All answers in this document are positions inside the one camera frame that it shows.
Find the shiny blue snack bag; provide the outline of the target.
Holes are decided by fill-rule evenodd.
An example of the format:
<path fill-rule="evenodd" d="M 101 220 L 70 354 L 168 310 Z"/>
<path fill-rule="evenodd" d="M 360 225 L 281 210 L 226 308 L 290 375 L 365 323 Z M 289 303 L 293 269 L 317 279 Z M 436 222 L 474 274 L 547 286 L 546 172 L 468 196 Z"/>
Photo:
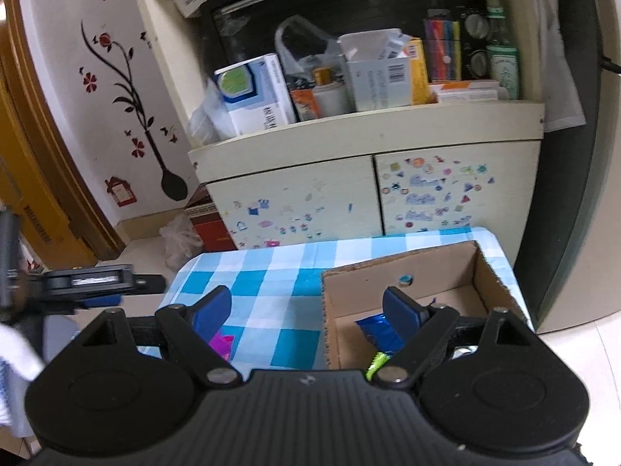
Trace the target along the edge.
<path fill-rule="evenodd" d="M 405 345 L 405 342 L 399 337 L 395 328 L 389 324 L 389 321 L 383 313 L 357 320 L 356 324 L 367 341 L 369 341 L 378 352 L 393 356 Z"/>

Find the purple snack packet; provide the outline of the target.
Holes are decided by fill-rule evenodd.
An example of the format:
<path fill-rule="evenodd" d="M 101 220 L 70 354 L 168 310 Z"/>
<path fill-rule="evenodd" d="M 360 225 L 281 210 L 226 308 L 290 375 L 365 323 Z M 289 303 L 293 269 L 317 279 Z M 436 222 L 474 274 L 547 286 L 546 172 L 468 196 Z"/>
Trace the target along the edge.
<path fill-rule="evenodd" d="M 229 361 L 232 356 L 235 338 L 231 334 L 222 334 L 218 331 L 213 338 L 208 341 L 208 346 L 214 350 L 222 359 Z"/>

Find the green snack packet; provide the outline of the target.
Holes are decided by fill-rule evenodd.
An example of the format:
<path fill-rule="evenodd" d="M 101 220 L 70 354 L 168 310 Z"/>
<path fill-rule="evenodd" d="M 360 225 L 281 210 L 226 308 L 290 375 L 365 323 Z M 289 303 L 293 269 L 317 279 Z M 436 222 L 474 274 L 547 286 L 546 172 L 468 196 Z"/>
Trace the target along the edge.
<path fill-rule="evenodd" d="M 371 360 L 371 365 L 368 366 L 365 377 L 367 381 L 371 381 L 374 377 L 374 373 L 377 372 L 383 365 L 390 359 L 390 356 L 385 352 L 377 352 L 374 358 Z"/>

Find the open cardboard box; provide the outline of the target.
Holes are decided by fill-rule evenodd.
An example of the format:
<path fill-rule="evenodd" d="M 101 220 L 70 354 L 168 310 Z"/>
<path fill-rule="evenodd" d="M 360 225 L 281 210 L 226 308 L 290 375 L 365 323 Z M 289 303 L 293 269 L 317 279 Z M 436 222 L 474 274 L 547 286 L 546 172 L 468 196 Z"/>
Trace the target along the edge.
<path fill-rule="evenodd" d="M 445 304 L 484 318 L 506 307 L 531 324 L 513 269 L 478 241 L 419 248 L 322 273 L 325 359 L 329 369 L 366 369 L 377 348 L 356 324 L 381 313 L 383 294 L 396 286 L 421 305 Z"/>

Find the white gloved hand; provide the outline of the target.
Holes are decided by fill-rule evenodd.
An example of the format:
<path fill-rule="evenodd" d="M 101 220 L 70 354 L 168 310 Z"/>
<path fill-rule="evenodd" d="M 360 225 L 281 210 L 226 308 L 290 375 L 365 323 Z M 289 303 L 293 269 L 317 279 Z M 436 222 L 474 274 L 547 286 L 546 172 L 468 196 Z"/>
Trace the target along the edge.
<path fill-rule="evenodd" d="M 28 438 L 33 429 L 25 414 L 28 386 L 44 368 L 34 348 L 21 332 L 1 325 L 1 425 L 16 438 Z"/>

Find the blue checkered tablecloth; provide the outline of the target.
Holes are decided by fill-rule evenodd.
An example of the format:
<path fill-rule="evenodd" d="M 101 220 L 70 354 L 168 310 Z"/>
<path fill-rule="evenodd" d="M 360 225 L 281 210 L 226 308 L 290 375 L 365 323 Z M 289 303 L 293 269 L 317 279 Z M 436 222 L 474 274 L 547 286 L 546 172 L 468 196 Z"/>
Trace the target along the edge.
<path fill-rule="evenodd" d="M 497 238 L 483 227 L 205 252 L 178 271 L 161 304 L 192 305 L 224 285 L 232 293 L 232 311 L 222 331 L 234 339 L 231 362 L 241 374 L 254 368 L 322 369 L 321 275 L 325 270 L 468 240 L 480 245 L 491 268 L 522 304 L 510 261 Z"/>

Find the red brown carton box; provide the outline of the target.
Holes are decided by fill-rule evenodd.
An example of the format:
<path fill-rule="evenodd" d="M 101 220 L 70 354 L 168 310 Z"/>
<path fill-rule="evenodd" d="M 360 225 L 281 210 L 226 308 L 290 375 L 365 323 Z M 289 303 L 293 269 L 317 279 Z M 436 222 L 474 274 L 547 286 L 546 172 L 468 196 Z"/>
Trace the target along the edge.
<path fill-rule="evenodd" d="M 199 185 L 185 205 L 184 212 L 201 238 L 206 252 L 237 249 L 205 184 Z"/>

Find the red house outlet decal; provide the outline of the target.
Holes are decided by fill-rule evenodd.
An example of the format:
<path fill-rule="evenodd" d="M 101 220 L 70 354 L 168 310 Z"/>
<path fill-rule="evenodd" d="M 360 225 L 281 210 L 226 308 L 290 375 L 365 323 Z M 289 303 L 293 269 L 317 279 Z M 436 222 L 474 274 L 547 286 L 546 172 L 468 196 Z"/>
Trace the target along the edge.
<path fill-rule="evenodd" d="M 113 197 L 119 207 L 124 207 L 137 202 L 137 198 L 130 188 L 130 183 L 118 177 L 105 180 L 106 192 Z"/>

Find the cream sticker-covered cabinet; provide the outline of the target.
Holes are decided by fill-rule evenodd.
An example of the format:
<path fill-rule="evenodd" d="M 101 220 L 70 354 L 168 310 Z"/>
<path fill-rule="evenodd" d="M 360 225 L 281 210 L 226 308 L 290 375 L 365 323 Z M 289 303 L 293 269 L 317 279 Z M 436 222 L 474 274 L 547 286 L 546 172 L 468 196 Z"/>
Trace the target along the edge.
<path fill-rule="evenodd" d="M 520 53 L 522 101 L 427 104 L 297 123 L 265 136 L 237 137 L 191 150 L 188 157 L 203 183 L 407 150 L 497 144 L 504 157 L 526 159 L 518 179 L 524 193 L 513 206 L 484 222 L 509 259 L 517 257 L 531 207 L 543 138 L 539 32 L 533 0 L 502 0 Z M 166 89 L 182 123 L 204 94 L 199 45 L 173 0 L 137 0 Z"/>

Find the orange medicine box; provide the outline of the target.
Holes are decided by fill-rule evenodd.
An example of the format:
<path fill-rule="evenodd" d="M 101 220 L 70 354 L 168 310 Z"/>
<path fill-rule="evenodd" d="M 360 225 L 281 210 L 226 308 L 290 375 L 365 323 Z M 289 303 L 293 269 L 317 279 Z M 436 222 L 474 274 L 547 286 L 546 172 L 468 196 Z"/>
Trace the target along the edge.
<path fill-rule="evenodd" d="M 294 103 L 298 118 L 301 122 L 321 118 L 312 89 L 292 89 L 290 91 L 290 98 Z"/>

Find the open white carton box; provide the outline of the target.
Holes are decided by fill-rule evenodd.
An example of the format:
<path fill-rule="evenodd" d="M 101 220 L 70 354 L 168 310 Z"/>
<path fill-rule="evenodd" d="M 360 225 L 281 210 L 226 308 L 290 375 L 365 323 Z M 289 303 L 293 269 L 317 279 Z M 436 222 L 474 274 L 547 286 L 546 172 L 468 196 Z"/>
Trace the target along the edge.
<path fill-rule="evenodd" d="M 357 111 L 411 106 L 411 58 L 406 46 L 411 36 L 399 28 L 341 35 L 352 96 Z"/>

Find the green glass bottle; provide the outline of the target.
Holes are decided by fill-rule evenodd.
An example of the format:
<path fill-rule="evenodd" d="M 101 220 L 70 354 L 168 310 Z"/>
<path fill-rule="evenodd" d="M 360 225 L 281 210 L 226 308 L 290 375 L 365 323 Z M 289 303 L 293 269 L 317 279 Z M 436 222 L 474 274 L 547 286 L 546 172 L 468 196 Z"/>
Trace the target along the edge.
<path fill-rule="evenodd" d="M 510 100 L 520 97 L 519 52 L 508 29 L 502 0 L 485 0 L 489 31 L 487 54 L 491 78 L 507 90 Z"/>

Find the black microwave oven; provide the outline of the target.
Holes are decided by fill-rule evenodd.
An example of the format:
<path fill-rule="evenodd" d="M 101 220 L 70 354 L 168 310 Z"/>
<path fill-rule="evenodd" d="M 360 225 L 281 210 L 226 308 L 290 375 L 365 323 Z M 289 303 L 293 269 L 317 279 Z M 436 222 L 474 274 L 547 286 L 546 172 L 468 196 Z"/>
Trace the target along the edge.
<path fill-rule="evenodd" d="M 316 71 L 331 68 L 347 85 L 349 73 L 338 43 L 341 35 L 399 28 L 410 35 L 413 104 L 428 100 L 426 19 L 460 23 L 461 80 L 489 75 L 489 31 L 484 0 L 208 0 L 201 6 L 206 73 L 276 54 L 288 89 L 319 93 Z"/>

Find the wooden door frame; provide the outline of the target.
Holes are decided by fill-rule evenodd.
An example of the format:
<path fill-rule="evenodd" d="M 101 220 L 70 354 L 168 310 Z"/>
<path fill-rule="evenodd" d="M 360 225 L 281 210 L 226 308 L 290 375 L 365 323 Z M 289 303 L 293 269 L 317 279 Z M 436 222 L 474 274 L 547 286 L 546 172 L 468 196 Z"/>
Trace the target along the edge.
<path fill-rule="evenodd" d="M 115 260 L 125 248 L 87 188 L 44 98 L 20 0 L 1 0 L 1 206 L 44 266 Z"/>

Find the black vase wall decal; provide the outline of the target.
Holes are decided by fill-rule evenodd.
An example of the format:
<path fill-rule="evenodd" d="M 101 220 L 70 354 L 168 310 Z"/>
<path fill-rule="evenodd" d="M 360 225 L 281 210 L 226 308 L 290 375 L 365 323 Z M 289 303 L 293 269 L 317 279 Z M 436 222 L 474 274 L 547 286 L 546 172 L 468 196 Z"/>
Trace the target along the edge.
<path fill-rule="evenodd" d="M 164 158 L 151 132 L 156 118 L 154 116 L 148 116 L 138 89 L 135 86 L 132 65 L 134 49 L 132 47 L 127 49 L 120 42 L 111 37 L 107 31 L 93 36 L 92 39 L 87 38 L 83 22 L 80 22 L 80 35 L 87 50 L 119 77 L 119 81 L 114 82 L 114 85 L 123 91 L 123 95 L 117 96 L 113 100 L 113 104 L 122 104 L 124 106 L 123 111 L 126 114 L 133 114 L 136 117 L 148 147 L 152 150 L 156 162 L 160 167 L 160 187 L 163 194 L 173 201 L 185 200 L 188 195 L 188 185 L 182 177 L 172 172 L 165 164 Z M 104 49 L 107 55 L 110 55 L 113 50 L 115 52 L 118 50 L 122 57 L 123 65 L 118 66 L 111 61 L 111 59 L 108 59 L 107 56 L 100 54 L 99 50 L 95 49 L 96 45 Z"/>

